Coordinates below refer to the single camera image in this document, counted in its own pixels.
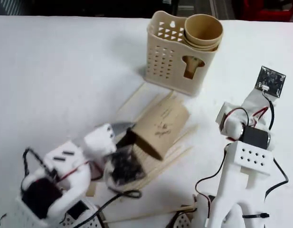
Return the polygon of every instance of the paper cup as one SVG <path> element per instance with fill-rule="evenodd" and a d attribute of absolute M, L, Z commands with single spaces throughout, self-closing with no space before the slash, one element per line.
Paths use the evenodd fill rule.
<path fill-rule="evenodd" d="M 200 50 L 200 51 L 209 51 L 209 50 L 212 50 L 212 49 L 216 48 L 216 47 L 220 44 L 220 42 L 221 42 L 221 39 L 219 39 L 219 40 L 217 41 L 217 43 L 215 43 L 215 44 L 213 44 L 213 45 L 210 45 L 210 46 L 199 46 L 199 45 L 195 45 L 195 44 L 193 44 L 192 42 L 190 42 L 190 41 L 186 38 L 185 34 L 184 34 L 184 36 L 183 36 L 183 43 L 184 43 L 184 44 L 190 46 L 191 48 L 193 48 L 193 49 L 195 49 L 195 50 Z"/>
<path fill-rule="evenodd" d="M 206 14 L 196 14 L 184 24 L 187 39 L 198 46 L 211 46 L 222 37 L 223 28 L 218 19 Z"/>

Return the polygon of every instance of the perforated plastic plate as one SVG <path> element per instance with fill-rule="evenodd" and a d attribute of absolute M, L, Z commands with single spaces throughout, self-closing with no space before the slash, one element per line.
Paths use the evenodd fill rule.
<path fill-rule="evenodd" d="M 179 216 L 175 222 L 174 228 L 190 228 L 190 221 L 186 214 Z"/>
<path fill-rule="evenodd" d="M 87 199 L 84 199 L 83 202 L 87 205 L 91 205 L 92 203 L 88 202 Z M 90 209 L 85 212 L 85 217 L 89 217 L 97 208 L 94 206 L 93 208 L 89 207 Z M 63 220 L 64 216 L 61 217 L 61 223 L 54 225 L 54 226 L 47 226 L 46 224 L 38 224 L 34 221 L 34 219 L 27 213 L 27 211 L 21 208 L 18 204 L 15 204 L 12 207 L 12 210 L 7 213 L 6 219 L 2 221 L 1 227 L 2 228 L 72 228 L 72 224 L 75 220 L 68 214 L 66 214 L 65 219 Z M 95 217 L 90 222 L 86 223 L 82 228 L 101 228 L 101 223 L 99 219 Z"/>

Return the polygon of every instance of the red object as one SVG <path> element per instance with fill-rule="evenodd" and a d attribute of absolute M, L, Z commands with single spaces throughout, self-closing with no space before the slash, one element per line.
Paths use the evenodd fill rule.
<path fill-rule="evenodd" d="M 264 0 L 243 0 L 243 12 L 240 15 L 241 20 L 258 21 L 290 21 L 293 16 L 292 8 L 286 11 L 269 11 L 264 9 Z"/>

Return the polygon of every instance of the stacked paper cups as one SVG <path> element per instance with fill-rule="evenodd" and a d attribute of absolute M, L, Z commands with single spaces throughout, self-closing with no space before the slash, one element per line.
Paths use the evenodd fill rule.
<path fill-rule="evenodd" d="M 222 36 L 222 24 L 215 17 L 206 14 L 190 16 L 185 21 L 183 43 L 197 51 L 214 52 L 217 50 Z M 193 56 L 183 57 L 187 67 L 184 77 L 192 79 L 197 68 L 203 67 L 204 62 Z"/>

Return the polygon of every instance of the circuit board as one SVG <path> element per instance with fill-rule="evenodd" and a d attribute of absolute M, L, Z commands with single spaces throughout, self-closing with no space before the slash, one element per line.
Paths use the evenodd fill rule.
<path fill-rule="evenodd" d="M 266 91 L 266 93 L 279 98 L 284 86 L 284 81 L 285 75 L 262 66 L 255 89 L 262 90 L 262 85 L 267 86 L 269 90 Z"/>

